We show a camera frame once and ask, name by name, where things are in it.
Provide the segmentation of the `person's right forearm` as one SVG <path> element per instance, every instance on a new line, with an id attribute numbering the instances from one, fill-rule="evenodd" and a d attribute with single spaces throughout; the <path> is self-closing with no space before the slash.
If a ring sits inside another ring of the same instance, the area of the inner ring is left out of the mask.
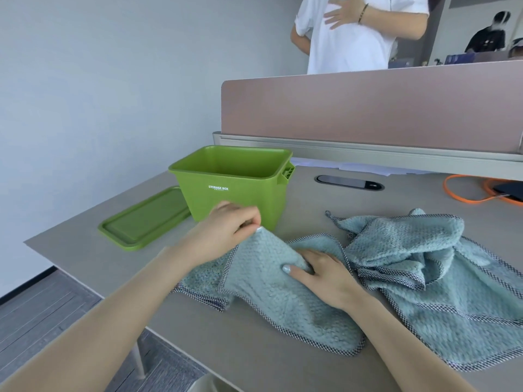
<path id="1" fill-rule="evenodd" d="M 376 349 L 402 392 L 477 392 L 360 286 L 344 290 L 347 312 Z"/>

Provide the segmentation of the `green plastic storage box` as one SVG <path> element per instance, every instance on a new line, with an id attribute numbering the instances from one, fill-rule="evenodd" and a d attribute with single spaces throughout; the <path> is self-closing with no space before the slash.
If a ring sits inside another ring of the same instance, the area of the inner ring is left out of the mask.
<path id="1" fill-rule="evenodd" d="M 261 225 L 274 230 L 286 205 L 295 170 L 292 151 L 278 148 L 212 145 L 202 147 L 168 168 L 195 221 L 220 202 L 256 206 Z"/>

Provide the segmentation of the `person's left hand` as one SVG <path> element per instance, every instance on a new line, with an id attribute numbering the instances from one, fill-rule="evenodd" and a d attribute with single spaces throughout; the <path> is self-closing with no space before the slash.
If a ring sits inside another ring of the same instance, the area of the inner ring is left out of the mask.
<path id="1" fill-rule="evenodd" d="M 223 256 L 251 237 L 261 221 L 257 206 L 219 203 L 189 234 L 195 260 L 202 264 Z"/>

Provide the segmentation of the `person's right hand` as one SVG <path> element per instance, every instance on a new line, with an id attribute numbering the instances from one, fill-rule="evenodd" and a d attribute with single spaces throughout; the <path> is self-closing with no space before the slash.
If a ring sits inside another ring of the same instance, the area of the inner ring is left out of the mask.
<path id="1" fill-rule="evenodd" d="M 321 301 L 348 313 L 352 303 L 363 297 L 363 288 L 336 257 L 313 249 L 299 249 L 297 252 L 314 275 L 314 282 L 302 284 Z"/>

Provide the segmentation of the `teal towel with checked trim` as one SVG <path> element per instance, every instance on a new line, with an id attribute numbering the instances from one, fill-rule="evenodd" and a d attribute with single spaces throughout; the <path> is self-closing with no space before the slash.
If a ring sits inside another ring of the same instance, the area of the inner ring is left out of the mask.
<path id="1" fill-rule="evenodd" d="M 330 234 L 285 242 L 264 227 L 222 257 L 194 268 L 172 290 L 223 312 L 239 298 L 278 331 L 313 347 L 355 356 L 365 344 L 356 323 L 282 270 L 312 269 L 296 249 L 333 255 L 350 270 L 342 244 Z"/>
<path id="2" fill-rule="evenodd" d="M 347 233 L 346 264 L 378 290 L 404 326 L 453 369 L 523 356 L 523 273 L 464 237 L 464 221 L 413 209 L 406 216 L 325 215 Z"/>

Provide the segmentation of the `black flat device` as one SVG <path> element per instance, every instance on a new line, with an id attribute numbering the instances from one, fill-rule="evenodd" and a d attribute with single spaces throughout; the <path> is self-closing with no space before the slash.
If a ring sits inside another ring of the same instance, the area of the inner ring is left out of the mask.
<path id="1" fill-rule="evenodd" d="M 503 196 L 507 200 L 523 203 L 523 181 L 510 181 L 493 186 L 497 195 Z"/>

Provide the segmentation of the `green plastic box lid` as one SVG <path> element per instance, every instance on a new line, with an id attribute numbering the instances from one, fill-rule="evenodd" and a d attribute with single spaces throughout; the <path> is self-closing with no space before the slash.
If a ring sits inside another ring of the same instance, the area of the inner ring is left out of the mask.
<path id="1" fill-rule="evenodd" d="M 191 213 L 179 186 L 171 186 L 103 220 L 98 231 L 126 251 L 141 250 Z"/>

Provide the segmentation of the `pink desk divider panel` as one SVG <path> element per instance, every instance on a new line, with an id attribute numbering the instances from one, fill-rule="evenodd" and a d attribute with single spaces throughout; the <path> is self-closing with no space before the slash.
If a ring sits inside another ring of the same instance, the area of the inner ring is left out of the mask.
<path id="1" fill-rule="evenodd" d="M 228 80 L 213 141 L 523 180 L 523 60 Z"/>

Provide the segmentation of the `person's left forearm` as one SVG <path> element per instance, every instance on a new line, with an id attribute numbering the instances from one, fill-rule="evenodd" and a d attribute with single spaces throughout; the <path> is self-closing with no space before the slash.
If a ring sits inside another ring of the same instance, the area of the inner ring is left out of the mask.
<path id="1" fill-rule="evenodd" d="M 0 392 L 104 392 L 169 292 L 225 246 L 166 247 L 121 288 L 0 384 Z"/>

